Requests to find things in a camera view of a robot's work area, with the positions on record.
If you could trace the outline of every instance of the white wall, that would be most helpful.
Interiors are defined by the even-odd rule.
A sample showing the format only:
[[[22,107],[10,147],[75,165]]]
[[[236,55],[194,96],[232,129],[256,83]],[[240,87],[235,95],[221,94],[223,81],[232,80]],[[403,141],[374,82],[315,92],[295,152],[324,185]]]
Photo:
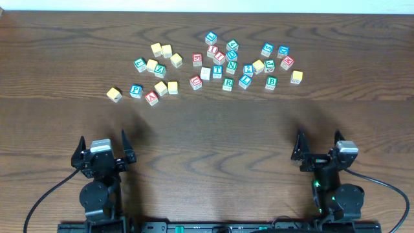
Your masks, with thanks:
[[[414,14],[414,0],[0,0],[5,10]]]

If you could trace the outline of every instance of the brown wooden surface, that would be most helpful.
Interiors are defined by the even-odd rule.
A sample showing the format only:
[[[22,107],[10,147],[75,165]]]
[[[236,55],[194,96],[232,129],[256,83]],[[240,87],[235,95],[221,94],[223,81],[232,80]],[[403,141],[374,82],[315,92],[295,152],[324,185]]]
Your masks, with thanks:
[[[193,91],[199,74],[191,54],[206,57],[204,36],[218,46],[240,43],[231,93],[222,80]],[[20,232],[25,217],[49,188],[68,176],[70,158],[84,135],[110,138],[120,153],[120,132],[131,139],[137,164],[123,174],[125,209],[136,216],[171,221],[271,221],[277,216],[317,214],[311,173],[290,161],[298,128],[311,149],[324,153],[335,129],[360,154],[352,170],[414,194],[414,17],[309,14],[172,14],[100,12],[5,12],[0,20],[0,231]],[[171,44],[184,58],[166,81],[179,95],[150,107],[129,96],[131,84],[145,93],[160,81],[139,74],[133,60],[153,59],[152,43]],[[267,75],[237,85],[241,66],[260,56],[264,42],[290,46],[296,62],[278,68],[275,91]],[[293,69],[304,72],[289,84]],[[117,86],[117,104],[106,92]],[[341,173],[343,183],[365,190],[362,219],[387,232],[400,219],[404,200],[392,190]],[[81,174],[46,198],[29,232],[55,232],[61,221],[82,221],[78,202],[87,184]],[[414,231],[410,215],[401,232]]]

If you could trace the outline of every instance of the wooden block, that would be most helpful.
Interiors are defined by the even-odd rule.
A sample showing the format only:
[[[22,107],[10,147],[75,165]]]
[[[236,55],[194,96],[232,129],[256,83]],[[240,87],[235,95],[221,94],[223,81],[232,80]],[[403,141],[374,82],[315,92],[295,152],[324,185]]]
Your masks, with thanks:
[[[179,54],[174,54],[171,58],[171,64],[173,64],[173,66],[175,68],[180,67],[180,65],[182,65],[182,58]]]
[[[154,70],[154,74],[156,77],[165,78],[166,77],[166,67],[163,65],[157,65]]]
[[[142,72],[147,69],[147,65],[145,64],[143,58],[138,58],[137,61],[134,61],[134,65],[138,72]]]
[[[292,67],[294,62],[295,62],[295,60],[293,60],[293,58],[291,58],[290,56],[286,56],[285,58],[283,58],[282,63],[280,64],[280,66],[287,71],[287,70],[289,70],[289,68]]]
[[[261,60],[257,60],[253,63],[253,71],[255,74],[259,74],[265,69],[265,64]]]
[[[145,99],[147,100],[147,102],[151,105],[154,106],[154,104],[158,103],[158,97],[157,95],[154,93],[154,91],[151,91],[150,93],[145,95]]]
[[[158,57],[162,55],[162,48],[160,43],[155,43],[151,45],[151,49],[153,50],[154,56]]]
[[[223,66],[214,65],[213,66],[213,78],[221,78],[223,75]]]
[[[302,81],[303,72],[293,71],[290,76],[290,83],[299,84]]]
[[[235,39],[232,39],[231,41],[227,43],[226,49],[227,51],[230,51],[230,50],[237,51],[239,50],[239,44]]]
[[[208,45],[214,45],[217,42],[217,35],[214,32],[209,32],[206,35],[206,43]]]
[[[154,72],[155,67],[157,67],[157,65],[158,65],[157,61],[149,59],[148,62],[147,62],[147,70],[149,72]]]
[[[226,56],[219,51],[214,55],[213,61],[216,65],[222,65],[226,61]]]
[[[265,61],[265,72],[273,72],[275,67],[274,60]]]
[[[140,85],[132,85],[131,90],[129,91],[132,98],[141,98],[142,96],[142,87]]]
[[[277,84],[278,84],[278,78],[269,76],[267,77],[265,88],[269,90],[274,90]]]
[[[289,55],[289,47],[281,45],[278,51],[278,58],[284,58]]]
[[[200,73],[201,79],[202,80],[210,80],[211,71],[212,70],[210,68],[202,67],[201,68],[201,73]]]
[[[253,65],[245,65],[243,67],[243,74],[249,77],[253,77]]]
[[[168,94],[178,94],[178,93],[179,93],[179,83],[168,82]]]
[[[241,86],[243,89],[246,89],[251,83],[252,78],[247,75],[243,75],[239,80],[239,86]]]
[[[214,58],[214,55],[219,51],[219,48],[215,45],[210,45],[207,49],[207,57]]]
[[[168,88],[163,81],[157,83],[154,87],[160,96],[163,96],[168,92]]]
[[[227,63],[227,69],[226,69],[226,72],[227,73],[234,74],[236,69],[237,69],[237,62],[235,62],[235,61],[229,61]]]
[[[122,95],[121,95],[121,93],[118,91],[118,90],[116,90],[114,87],[112,87],[109,91],[108,91],[108,93],[106,93],[106,95],[112,100],[112,101],[114,101],[115,103],[117,103],[121,98],[122,98]]]
[[[193,54],[193,66],[201,66],[201,65],[202,65],[202,55]]]
[[[224,78],[223,90],[232,91],[234,80],[232,78]]]
[[[170,58],[173,55],[173,49],[171,48],[171,45],[163,45],[161,48],[164,58]]]
[[[265,57],[269,57],[270,54],[273,51],[274,46],[269,44],[269,43],[265,43],[265,46],[263,46],[263,49],[261,49],[261,54]]]
[[[190,78],[190,85],[193,87],[194,91],[198,88],[202,87],[202,81],[198,75],[194,76],[193,78]]]
[[[237,53],[234,50],[230,50],[226,53],[226,61],[237,61]]]

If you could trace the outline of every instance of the wooden tabletop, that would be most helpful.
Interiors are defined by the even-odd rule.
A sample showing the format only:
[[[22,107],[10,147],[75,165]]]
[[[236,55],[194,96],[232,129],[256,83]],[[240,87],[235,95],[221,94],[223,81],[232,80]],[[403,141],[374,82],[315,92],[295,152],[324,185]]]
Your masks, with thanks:
[[[280,215],[318,214],[311,173],[290,161],[294,139],[304,129],[315,153],[333,146],[340,129],[359,147],[351,169],[414,194],[414,16],[329,14],[180,14],[132,12],[4,12],[0,20],[0,230],[21,232],[32,205],[74,171],[79,138],[110,138],[122,153],[125,129],[138,155],[122,174],[125,210],[170,221],[271,221]],[[194,91],[200,73],[191,55],[207,58],[204,37],[217,45],[236,39],[239,68],[232,92],[222,80]],[[154,58],[150,45],[171,44],[184,64]],[[269,42],[290,47],[296,60],[277,63],[274,91],[268,74],[238,86],[243,64]],[[167,67],[165,82],[179,94],[151,107],[132,99],[161,81],[138,73],[133,61],[156,59]],[[293,70],[303,71],[299,85]],[[106,97],[123,90],[119,103]],[[362,219],[389,231],[405,203],[396,192],[341,172],[343,183],[365,190]],[[83,221],[79,192],[91,180],[76,175],[35,211],[29,232],[55,232],[61,222]],[[414,231],[410,215],[400,232]]]

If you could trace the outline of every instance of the alphabet cube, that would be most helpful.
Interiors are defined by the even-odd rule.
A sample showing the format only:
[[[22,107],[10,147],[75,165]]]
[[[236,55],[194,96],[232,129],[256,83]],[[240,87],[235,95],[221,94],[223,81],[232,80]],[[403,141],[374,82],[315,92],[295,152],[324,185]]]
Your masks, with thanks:
[[[223,75],[223,66],[214,65],[213,66],[213,78],[221,78]]]
[[[210,45],[207,49],[207,57],[214,58],[214,55],[217,53],[219,48],[215,45]]]
[[[164,55],[164,58],[170,58],[173,55],[173,50],[171,48],[171,45],[163,45],[162,48],[162,54]]]
[[[290,76],[290,83],[299,84],[302,81],[303,72],[293,71]]]
[[[265,72],[273,72],[275,67],[274,60],[265,61]]]
[[[163,82],[163,81],[161,81],[161,82],[157,83],[154,87],[155,87],[155,90],[157,91],[157,93],[158,93],[160,96],[163,96],[163,95],[165,95],[165,94],[168,92],[168,88],[167,88],[167,86],[164,84],[164,82]]]
[[[224,78],[223,90],[232,91],[234,80],[232,78]]]
[[[179,84],[177,82],[168,82],[168,94],[178,94]]]
[[[210,80],[210,72],[212,70],[210,68],[202,67],[200,77],[202,80]]]
[[[225,58],[226,56],[222,52],[219,51],[214,55],[213,61],[216,65],[222,65],[226,61]]]
[[[226,61],[237,61],[237,53],[234,50],[226,53]]]
[[[157,67],[157,65],[158,65],[157,61],[149,59],[148,62],[147,62],[147,70],[149,72],[154,72],[155,67]]]
[[[253,65],[245,65],[243,67],[243,74],[249,77],[253,77]]]
[[[142,87],[139,85],[132,85],[131,90],[129,91],[132,98],[141,98],[142,96]]]
[[[247,75],[243,75],[239,80],[239,86],[241,86],[243,89],[246,89],[251,83],[252,78]]]
[[[270,54],[273,51],[274,46],[269,44],[269,43],[265,43],[265,46],[263,46],[263,49],[261,49],[261,54],[265,57],[269,57]]]
[[[235,61],[229,61],[227,63],[227,69],[226,69],[226,72],[227,73],[234,74],[236,69],[237,69],[237,62],[235,62]]]
[[[261,60],[257,60],[253,63],[253,70],[255,74],[259,74],[263,71],[263,69],[265,69],[265,65],[261,62]]]
[[[287,70],[289,70],[289,68],[292,67],[294,62],[295,62],[295,60],[293,60],[293,58],[291,58],[290,56],[286,56],[285,58],[283,58],[282,63],[280,64],[280,66],[287,71]]]
[[[166,77],[166,67],[163,65],[157,65],[154,70],[154,74],[156,77],[165,78]]]
[[[217,42],[217,35],[214,32],[209,32],[206,35],[206,43],[208,45],[214,45]]]
[[[143,58],[138,58],[137,61],[134,61],[134,65],[138,72],[142,72],[147,69],[147,65],[145,64]]]
[[[182,58],[180,57],[179,54],[174,54],[169,59],[171,60],[171,64],[173,64],[175,68],[178,68],[180,67],[180,65],[182,65]]]
[[[239,50],[239,44],[235,39],[232,39],[231,41],[227,43],[226,49],[227,51],[230,51],[230,50],[237,51]]]
[[[154,91],[151,91],[150,93],[145,95],[145,99],[147,100],[147,102],[151,105],[154,106],[154,104],[158,103],[158,97],[157,95],[154,93]]]
[[[155,43],[151,45],[151,49],[153,50],[154,56],[161,56],[162,55],[162,48],[160,43]]]
[[[284,58],[289,55],[289,47],[281,45],[278,51],[278,58]]]
[[[193,78],[190,78],[190,85],[194,89],[194,91],[200,88],[202,86],[200,77],[196,75]]]
[[[112,87],[111,90],[106,93],[106,95],[115,103],[117,103],[122,98],[122,94],[114,87]]]
[[[265,88],[273,91],[277,84],[278,84],[278,78],[269,76],[267,77]]]
[[[202,55],[193,54],[193,66],[201,66],[201,65],[202,65]]]

